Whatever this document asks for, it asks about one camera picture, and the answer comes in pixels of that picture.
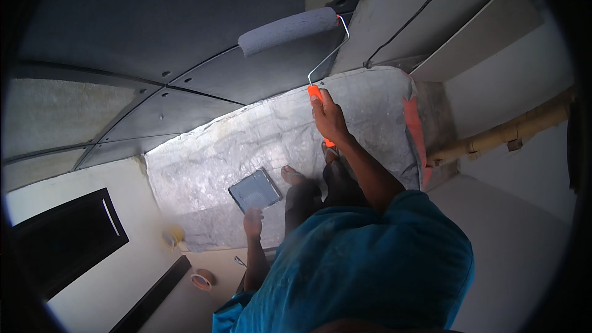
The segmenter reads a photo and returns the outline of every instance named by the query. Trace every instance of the window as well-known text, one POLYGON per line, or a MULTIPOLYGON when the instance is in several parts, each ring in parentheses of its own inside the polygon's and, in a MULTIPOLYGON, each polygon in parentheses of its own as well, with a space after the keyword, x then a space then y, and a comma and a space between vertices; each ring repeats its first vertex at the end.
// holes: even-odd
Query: window
POLYGON ((129 241, 107 188, 42 212, 12 230, 21 261, 47 300, 129 241))

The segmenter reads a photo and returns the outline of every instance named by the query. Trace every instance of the teal shirt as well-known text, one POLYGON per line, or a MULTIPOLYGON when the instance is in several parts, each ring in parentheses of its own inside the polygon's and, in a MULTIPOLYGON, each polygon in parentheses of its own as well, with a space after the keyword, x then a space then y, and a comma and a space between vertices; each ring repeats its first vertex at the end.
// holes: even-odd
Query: teal shirt
POLYGON ((261 288, 222 306, 212 330, 306 333, 343 318, 449 329, 473 275, 463 231, 407 190, 383 216, 333 207, 308 218, 277 249, 261 288))

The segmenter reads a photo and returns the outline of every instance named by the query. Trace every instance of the screw hole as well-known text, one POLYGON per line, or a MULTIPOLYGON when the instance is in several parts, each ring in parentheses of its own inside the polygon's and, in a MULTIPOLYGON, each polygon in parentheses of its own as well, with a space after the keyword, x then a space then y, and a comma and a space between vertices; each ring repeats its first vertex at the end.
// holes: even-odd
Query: screw hole
POLYGON ((337 7, 343 7, 345 5, 345 3, 347 3, 347 0, 338 0, 335 2, 335 5, 337 7))

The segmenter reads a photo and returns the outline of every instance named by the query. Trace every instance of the gray paint roller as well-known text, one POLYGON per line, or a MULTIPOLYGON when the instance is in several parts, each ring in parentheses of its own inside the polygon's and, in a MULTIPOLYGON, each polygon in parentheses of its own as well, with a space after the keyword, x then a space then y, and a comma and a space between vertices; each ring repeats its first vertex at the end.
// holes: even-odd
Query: gray paint roller
POLYGON ((330 30, 337 24, 337 14, 332 8, 313 9, 243 33, 239 46, 245 56, 252 56, 276 45, 330 30))

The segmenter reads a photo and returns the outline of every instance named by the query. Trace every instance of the paint roller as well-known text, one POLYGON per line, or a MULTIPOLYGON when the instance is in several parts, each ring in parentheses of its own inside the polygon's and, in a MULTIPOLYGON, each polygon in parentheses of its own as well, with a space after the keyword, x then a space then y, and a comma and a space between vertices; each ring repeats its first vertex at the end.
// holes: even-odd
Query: paint roller
MULTIPOLYGON (((328 60, 330 56, 338 51, 339 48, 349 40, 349 30, 347 29, 343 17, 336 14, 332 8, 323 7, 309 10, 257 27, 254 30, 243 33, 239 37, 239 46, 243 50, 245 56, 252 56, 265 49, 273 48, 292 40, 328 31, 337 27, 339 23, 341 23, 345 29, 345 40, 308 73, 308 95, 315 95, 322 102, 323 97, 319 92, 319 87, 313 85, 310 76, 317 70, 317 68, 319 68, 319 66, 321 66, 321 64, 328 60)), ((327 146, 335 145, 328 139, 325 139, 325 144, 327 144, 327 146)))

